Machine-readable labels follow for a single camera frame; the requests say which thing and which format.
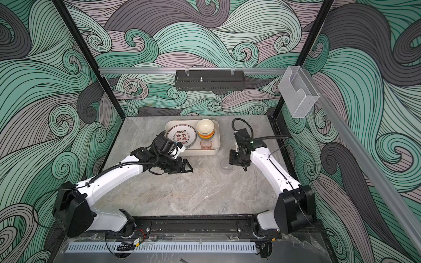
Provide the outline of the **clear plastic cup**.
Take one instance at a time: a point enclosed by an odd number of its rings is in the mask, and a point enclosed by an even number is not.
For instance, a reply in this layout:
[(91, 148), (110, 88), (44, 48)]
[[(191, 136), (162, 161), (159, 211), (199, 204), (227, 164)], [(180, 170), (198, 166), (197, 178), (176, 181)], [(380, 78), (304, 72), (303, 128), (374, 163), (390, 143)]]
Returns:
[(233, 171), (233, 165), (229, 163), (227, 158), (223, 158), (220, 162), (220, 170), (223, 174), (228, 175)]

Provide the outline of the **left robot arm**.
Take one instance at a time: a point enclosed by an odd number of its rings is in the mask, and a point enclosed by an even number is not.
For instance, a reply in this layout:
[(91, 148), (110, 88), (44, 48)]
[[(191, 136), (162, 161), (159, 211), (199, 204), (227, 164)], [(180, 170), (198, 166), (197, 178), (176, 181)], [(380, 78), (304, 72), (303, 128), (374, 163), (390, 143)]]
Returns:
[(181, 154), (186, 150), (180, 142), (174, 142), (163, 134), (157, 135), (148, 147), (132, 151), (125, 159), (99, 174), (76, 184), (66, 182), (57, 193), (53, 217), (65, 234), (78, 237), (88, 231), (109, 231), (122, 238), (133, 236), (137, 225), (126, 210), (101, 211), (95, 204), (105, 194), (128, 179), (143, 172), (160, 169), (161, 174), (183, 174), (193, 171)]

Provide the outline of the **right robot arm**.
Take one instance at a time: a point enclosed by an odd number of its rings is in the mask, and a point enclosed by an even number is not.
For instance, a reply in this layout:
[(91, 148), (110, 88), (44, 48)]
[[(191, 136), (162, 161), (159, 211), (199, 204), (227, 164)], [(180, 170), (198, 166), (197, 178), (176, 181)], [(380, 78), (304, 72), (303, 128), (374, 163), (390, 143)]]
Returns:
[(247, 129), (234, 131), (236, 149), (230, 151), (229, 164), (247, 170), (255, 165), (270, 183), (277, 196), (275, 208), (259, 213), (258, 229), (280, 230), (289, 234), (316, 220), (315, 193), (309, 185), (302, 185), (275, 159), (262, 139), (253, 139)]

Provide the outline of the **white plastic bin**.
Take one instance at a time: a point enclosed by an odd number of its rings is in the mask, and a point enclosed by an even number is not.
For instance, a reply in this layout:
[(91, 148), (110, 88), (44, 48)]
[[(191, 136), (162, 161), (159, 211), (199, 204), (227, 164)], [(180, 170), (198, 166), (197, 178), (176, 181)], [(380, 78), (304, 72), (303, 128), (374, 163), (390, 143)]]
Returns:
[(167, 133), (167, 131), (174, 127), (175, 125), (178, 124), (187, 124), (192, 126), (196, 132), (197, 132), (197, 138), (195, 143), (193, 144), (193, 146), (191, 146), (190, 148), (186, 148), (185, 151), (183, 153), (181, 153), (181, 156), (213, 156), (216, 155), (221, 147), (221, 139), (220, 139), (220, 129), (219, 129), (219, 123), (215, 120), (212, 120), (214, 123), (214, 136), (211, 139), (212, 141), (212, 149), (211, 150), (201, 150), (201, 146), (200, 146), (200, 142), (201, 139), (199, 138), (198, 132), (196, 130), (196, 125), (199, 122), (198, 119), (196, 120), (176, 120), (176, 121), (169, 121), (166, 123), (165, 126), (165, 131)]

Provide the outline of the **orange bowl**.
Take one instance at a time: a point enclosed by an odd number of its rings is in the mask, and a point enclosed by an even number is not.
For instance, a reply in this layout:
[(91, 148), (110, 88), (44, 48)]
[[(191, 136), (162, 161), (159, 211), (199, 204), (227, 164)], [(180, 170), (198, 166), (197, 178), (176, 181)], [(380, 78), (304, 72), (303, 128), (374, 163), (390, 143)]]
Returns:
[(203, 135), (210, 135), (210, 134), (212, 134), (212, 133), (215, 133), (215, 131), (212, 131), (211, 133), (208, 133), (208, 134), (203, 134)]

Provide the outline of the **white bowl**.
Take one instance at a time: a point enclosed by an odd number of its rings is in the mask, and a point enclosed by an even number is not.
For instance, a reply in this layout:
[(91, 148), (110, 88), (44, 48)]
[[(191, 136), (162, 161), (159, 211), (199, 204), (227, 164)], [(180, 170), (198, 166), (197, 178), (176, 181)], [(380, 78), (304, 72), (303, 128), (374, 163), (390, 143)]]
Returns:
[(214, 131), (214, 123), (210, 119), (202, 119), (196, 125), (197, 132), (208, 134)]

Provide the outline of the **yellow bowl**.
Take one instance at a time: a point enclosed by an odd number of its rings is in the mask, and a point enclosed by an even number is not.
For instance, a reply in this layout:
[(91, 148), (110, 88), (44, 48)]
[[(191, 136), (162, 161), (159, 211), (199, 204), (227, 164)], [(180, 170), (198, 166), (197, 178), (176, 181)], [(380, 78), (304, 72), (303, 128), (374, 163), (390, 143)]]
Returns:
[(214, 136), (214, 133), (212, 133), (212, 134), (210, 134), (210, 135), (203, 135), (203, 134), (199, 134), (199, 138), (201, 139), (201, 140), (210, 140), (210, 139), (212, 139), (213, 138), (213, 136)]

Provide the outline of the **black wall tray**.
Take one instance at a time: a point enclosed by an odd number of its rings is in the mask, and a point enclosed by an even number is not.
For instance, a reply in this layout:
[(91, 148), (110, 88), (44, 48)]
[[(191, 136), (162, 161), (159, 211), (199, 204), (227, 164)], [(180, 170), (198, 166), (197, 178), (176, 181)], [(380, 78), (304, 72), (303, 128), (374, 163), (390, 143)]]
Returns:
[(175, 74), (179, 91), (241, 91), (246, 79), (243, 71), (234, 70), (179, 70)]

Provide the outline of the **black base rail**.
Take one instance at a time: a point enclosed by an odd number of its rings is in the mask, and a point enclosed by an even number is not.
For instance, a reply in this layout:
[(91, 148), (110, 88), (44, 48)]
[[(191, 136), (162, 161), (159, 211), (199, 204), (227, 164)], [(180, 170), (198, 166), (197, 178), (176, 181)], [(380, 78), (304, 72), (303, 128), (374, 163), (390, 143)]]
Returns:
[(206, 215), (175, 217), (132, 217), (121, 229), (112, 230), (110, 226), (82, 225), (72, 227), (68, 237), (77, 237), (84, 233), (109, 232), (117, 238), (150, 237), (166, 234), (225, 234), (240, 239), (271, 240), (280, 239), (282, 234), (291, 234), (308, 228), (316, 230), (318, 223), (312, 218), (299, 218), (290, 230), (271, 228), (264, 230), (259, 226), (256, 215)]

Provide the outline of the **pink plastic cup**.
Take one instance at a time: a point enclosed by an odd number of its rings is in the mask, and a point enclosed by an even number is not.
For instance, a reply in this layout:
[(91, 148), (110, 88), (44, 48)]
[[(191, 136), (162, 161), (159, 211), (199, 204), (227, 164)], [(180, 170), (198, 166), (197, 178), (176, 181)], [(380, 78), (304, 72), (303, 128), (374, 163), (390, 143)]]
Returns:
[(213, 143), (211, 140), (201, 140), (200, 142), (201, 150), (211, 150), (212, 144)]

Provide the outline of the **clear acrylic wall holder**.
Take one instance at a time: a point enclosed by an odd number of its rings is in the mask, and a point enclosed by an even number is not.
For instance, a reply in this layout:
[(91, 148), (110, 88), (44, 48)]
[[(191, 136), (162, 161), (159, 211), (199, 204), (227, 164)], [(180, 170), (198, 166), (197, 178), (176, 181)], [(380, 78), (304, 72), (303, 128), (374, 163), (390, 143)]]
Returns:
[(278, 89), (292, 118), (305, 118), (320, 97), (310, 72), (301, 66), (289, 66)]

